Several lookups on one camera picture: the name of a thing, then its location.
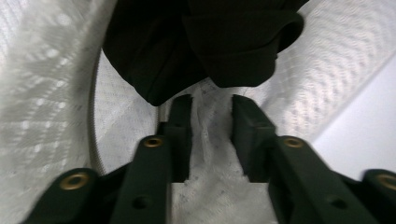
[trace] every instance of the black fabric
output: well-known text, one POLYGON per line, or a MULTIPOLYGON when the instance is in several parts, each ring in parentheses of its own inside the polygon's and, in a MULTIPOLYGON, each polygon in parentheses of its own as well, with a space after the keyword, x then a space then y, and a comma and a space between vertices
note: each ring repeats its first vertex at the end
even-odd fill
POLYGON ((205 77, 255 87, 303 30, 306 0, 119 0, 105 55, 152 105, 205 77))

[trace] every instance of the brass screw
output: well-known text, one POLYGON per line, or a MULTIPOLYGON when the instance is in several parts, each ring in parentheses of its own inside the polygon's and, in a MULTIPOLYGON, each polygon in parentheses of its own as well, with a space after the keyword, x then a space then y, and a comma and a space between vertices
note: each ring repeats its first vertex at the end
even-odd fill
POLYGON ((80 189, 88 183, 88 180, 89 180, 89 176, 87 175, 87 173, 81 172, 78 174, 70 175, 65 179, 63 179, 60 184, 60 187, 61 189, 64 190, 80 189), (73 179, 78 179, 78 182, 72 183, 73 179))
POLYGON ((161 138, 150 138, 145 141, 145 147, 159 147, 163 144, 163 140, 161 138))
POLYGON ((396 190, 396 185, 390 183, 390 180, 395 180, 396 181, 396 177, 393 175, 378 175, 376 177, 379 181, 379 183, 381 183, 384 187, 388 188, 388 189, 393 189, 396 190))
POLYGON ((289 137, 284 141, 285 145, 288 147, 302 147, 304 145, 303 141, 298 138, 289 137))

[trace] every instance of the textured white fabric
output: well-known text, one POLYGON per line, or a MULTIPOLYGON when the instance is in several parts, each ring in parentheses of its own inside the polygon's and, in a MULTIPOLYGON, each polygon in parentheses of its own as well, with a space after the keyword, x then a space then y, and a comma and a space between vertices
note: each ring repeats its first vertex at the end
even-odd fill
MULTIPOLYGON (((20 221, 53 177, 87 164, 91 74, 113 6, 32 1, 4 42, 0 223, 20 221)), ((278 133, 311 139, 396 51, 393 0, 311 0, 301 12, 304 33, 269 81, 220 89, 206 79, 182 92, 194 97, 191 179, 175 185, 173 223, 276 223, 265 185, 242 176, 229 140, 233 93, 254 99, 278 133)), ((103 55, 95 94, 97 147, 110 172, 154 133, 158 116, 103 55)))

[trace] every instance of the white mesh laundry bag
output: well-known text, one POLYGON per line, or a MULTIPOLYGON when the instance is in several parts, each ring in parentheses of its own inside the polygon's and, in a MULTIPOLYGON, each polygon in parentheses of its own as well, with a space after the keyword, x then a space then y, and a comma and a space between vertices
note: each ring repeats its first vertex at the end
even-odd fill
MULTIPOLYGON (((129 162, 166 118, 172 100, 149 105, 100 54, 115 3, 0 0, 0 223, 21 222, 67 170, 129 162)), ((179 94, 193 96, 193 148, 172 223, 276 223, 266 186, 242 176, 230 142, 232 94, 255 100, 279 134, 310 140, 396 51, 396 1, 311 0, 300 13, 304 32, 267 82, 205 79, 179 94)))

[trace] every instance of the folded black garment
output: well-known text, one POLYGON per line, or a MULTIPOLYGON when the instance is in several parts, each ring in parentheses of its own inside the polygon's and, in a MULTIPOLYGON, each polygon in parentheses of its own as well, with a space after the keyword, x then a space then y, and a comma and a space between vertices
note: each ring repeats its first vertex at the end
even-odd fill
POLYGON ((119 0, 105 55, 152 105, 211 77, 219 87, 255 87, 301 34, 307 0, 119 0))

